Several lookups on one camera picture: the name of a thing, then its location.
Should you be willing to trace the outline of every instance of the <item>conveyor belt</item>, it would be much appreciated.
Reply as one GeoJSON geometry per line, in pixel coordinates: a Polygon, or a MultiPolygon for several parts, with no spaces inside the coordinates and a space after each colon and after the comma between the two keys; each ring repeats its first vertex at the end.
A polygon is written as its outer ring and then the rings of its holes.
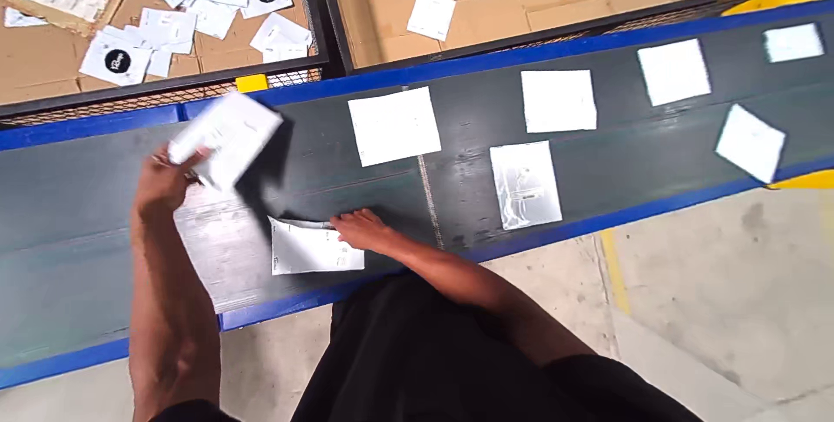
{"type": "MultiPolygon", "coordinates": [[[[713,153],[734,102],[788,133],[778,177],[825,168],[834,57],[767,64],[761,32],[815,21],[834,36],[832,11],[822,1],[258,92],[286,123],[239,198],[199,191],[178,225],[231,329],[338,300],[399,267],[370,254],[361,272],[273,277],[267,215],[320,220],[370,206],[434,242],[425,183],[445,246],[497,257],[756,187],[713,153]],[[635,51],[688,36],[702,40],[713,92],[652,108],[635,51]],[[593,72],[599,129],[526,133],[519,70],[576,68],[593,72]],[[417,158],[361,168],[347,101],[425,85],[443,145],[424,156],[427,176],[417,158]],[[487,149],[538,140],[550,140],[565,220],[505,232],[487,149]]],[[[0,132],[0,149],[19,148],[0,152],[0,388],[125,354],[139,161],[205,104],[0,132]]]]}

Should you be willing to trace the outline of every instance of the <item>person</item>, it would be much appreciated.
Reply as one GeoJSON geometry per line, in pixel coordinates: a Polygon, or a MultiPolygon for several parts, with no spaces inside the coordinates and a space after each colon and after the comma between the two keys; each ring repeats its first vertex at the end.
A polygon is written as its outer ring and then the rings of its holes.
{"type": "MultiPolygon", "coordinates": [[[[181,165],[166,153],[144,161],[132,207],[133,420],[235,420],[219,408],[212,300],[173,220],[207,153],[181,165]]],[[[330,344],[293,421],[698,420],[489,269],[418,243],[367,208],[330,221],[342,241],[408,272],[334,305],[330,344]]]]}

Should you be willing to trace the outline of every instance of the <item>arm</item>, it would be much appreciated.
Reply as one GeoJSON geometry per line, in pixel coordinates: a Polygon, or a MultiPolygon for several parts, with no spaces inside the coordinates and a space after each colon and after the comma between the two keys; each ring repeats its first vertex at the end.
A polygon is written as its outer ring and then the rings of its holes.
{"type": "Polygon", "coordinates": [[[190,399],[220,399],[220,336],[214,305],[191,264],[173,211],[185,199],[189,170],[168,162],[167,145],[142,165],[131,212],[133,300],[130,378],[133,420],[145,422],[190,399]]]}
{"type": "Polygon", "coordinates": [[[406,237],[365,208],[333,217],[340,239],[384,254],[424,278],[447,299],[493,314],[507,338],[539,366],[576,354],[596,354],[516,286],[485,267],[406,237]]]}

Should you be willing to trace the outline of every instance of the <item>concrete floor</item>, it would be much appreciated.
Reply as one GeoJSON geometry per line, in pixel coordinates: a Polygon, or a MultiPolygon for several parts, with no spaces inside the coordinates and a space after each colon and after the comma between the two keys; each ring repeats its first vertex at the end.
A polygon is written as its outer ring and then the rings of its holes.
{"type": "MultiPolygon", "coordinates": [[[[758,189],[485,264],[709,422],[834,414],[834,192],[758,189]]],[[[289,420],[321,307],[223,335],[221,405],[289,420]]],[[[124,360],[0,391],[0,420],[129,420],[124,360]]]]}

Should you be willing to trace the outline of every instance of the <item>hand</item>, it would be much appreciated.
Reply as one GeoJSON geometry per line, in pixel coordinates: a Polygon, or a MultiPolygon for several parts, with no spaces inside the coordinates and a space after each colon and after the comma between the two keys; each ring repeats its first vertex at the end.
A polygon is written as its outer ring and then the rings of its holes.
{"type": "Polygon", "coordinates": [[[142,163],[133,209],[139,214],[154,209],[173,214],[185,201],[185,189],[189,184],[199,182],[191,169],[210,153],[207,148],[198,148],[191,158],[175,165],[168,159],[168,144],[163,144],[142,163]]]}
{"type": "Polygon", "coordinates": [[[344,241],[356,249],[370,249],[377,253],[396,235],[394,229],[383,224],[369,208],[331,217],[330,224],[339,231],[339,241],[344,241]]]}

